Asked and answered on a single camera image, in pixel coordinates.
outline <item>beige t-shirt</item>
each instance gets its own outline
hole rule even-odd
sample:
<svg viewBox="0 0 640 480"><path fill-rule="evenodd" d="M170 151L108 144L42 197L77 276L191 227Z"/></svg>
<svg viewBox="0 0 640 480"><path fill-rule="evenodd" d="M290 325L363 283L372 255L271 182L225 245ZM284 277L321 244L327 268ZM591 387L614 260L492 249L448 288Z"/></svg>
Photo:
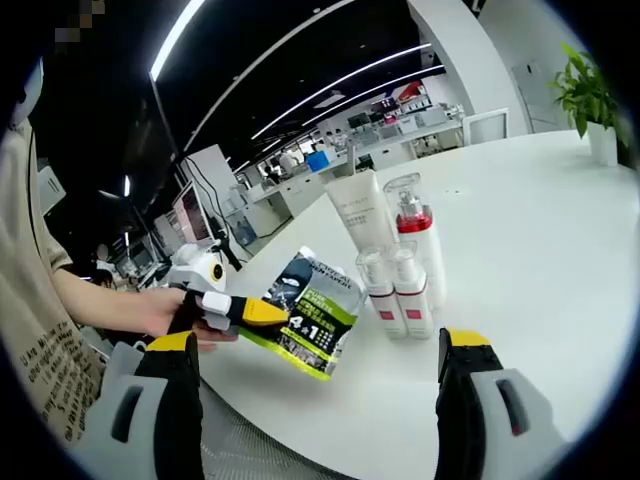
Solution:
<svg viewBox="0 0 640 480"><path fill-rule="evenodd" d="M25 121L0 146L0 334L36 411L74 442L98 395L102 365L51 281L71 260L42 218L35 139L27 155L31 132Z"/></svg>

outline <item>potted plant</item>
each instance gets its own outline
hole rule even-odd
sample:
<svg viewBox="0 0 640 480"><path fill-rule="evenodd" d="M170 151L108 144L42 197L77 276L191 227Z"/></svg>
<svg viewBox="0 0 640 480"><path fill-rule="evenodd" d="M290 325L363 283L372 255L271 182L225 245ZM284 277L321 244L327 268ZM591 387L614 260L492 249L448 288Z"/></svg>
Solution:
<svg viewBox="0 0 640 480"><path fill-rule="evenodd" d="M593 57L576 52L567 44L569 56L563 72L557 72L549 86L560 90L555 100L569 114L569 125L578 129L580 138L589 135L591 155L605 165L618 163L616 139L628 146L629 135L620 121L618 104L609 92Z"/></svg>

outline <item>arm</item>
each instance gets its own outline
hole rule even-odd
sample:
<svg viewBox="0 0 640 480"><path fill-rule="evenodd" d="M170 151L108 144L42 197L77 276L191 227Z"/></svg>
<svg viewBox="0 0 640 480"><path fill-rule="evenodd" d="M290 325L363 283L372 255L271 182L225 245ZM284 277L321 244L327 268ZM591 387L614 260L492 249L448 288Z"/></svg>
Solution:
<svg viewBox="0 0 640 480"><path fill-rule="evenodd" d="M177 288L146 290L141 293L117 292L98 287L59 269L53 274L53 286L69 315L78 323L97 328L165 335L185 293ZM211 330L202 320L193 330L199 340L228 341L228 337Z"/></svg>

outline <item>green leaves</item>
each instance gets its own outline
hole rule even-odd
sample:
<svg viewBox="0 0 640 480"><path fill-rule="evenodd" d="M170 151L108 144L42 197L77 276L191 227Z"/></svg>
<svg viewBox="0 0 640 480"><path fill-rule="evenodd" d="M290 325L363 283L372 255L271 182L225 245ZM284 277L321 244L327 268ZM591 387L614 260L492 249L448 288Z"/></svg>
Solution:
<svg viewBox="0 0 640 480"><path fill-rule="evenodd" d="M594 122L605 128L614 127L621 141L623 130L618 119L618 105L609 93L602 74L587 52L576 52L567 44L562 48L569 57L564 71L557 72L548 86L559 90L555 102L569 115L569 125L575 121L582 137L587 123Z"/></svg>

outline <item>white tube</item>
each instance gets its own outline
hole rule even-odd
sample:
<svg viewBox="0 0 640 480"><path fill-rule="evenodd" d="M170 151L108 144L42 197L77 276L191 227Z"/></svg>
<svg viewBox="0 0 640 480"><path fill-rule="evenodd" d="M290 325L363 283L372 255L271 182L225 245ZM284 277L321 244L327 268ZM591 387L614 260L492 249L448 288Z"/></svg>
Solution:
<svg viewBox="0 0 640 480"><path fill-rule="evenodd" d="M387 204L372 170L336 180L324 188L359 252L393 245Z"/></svg>

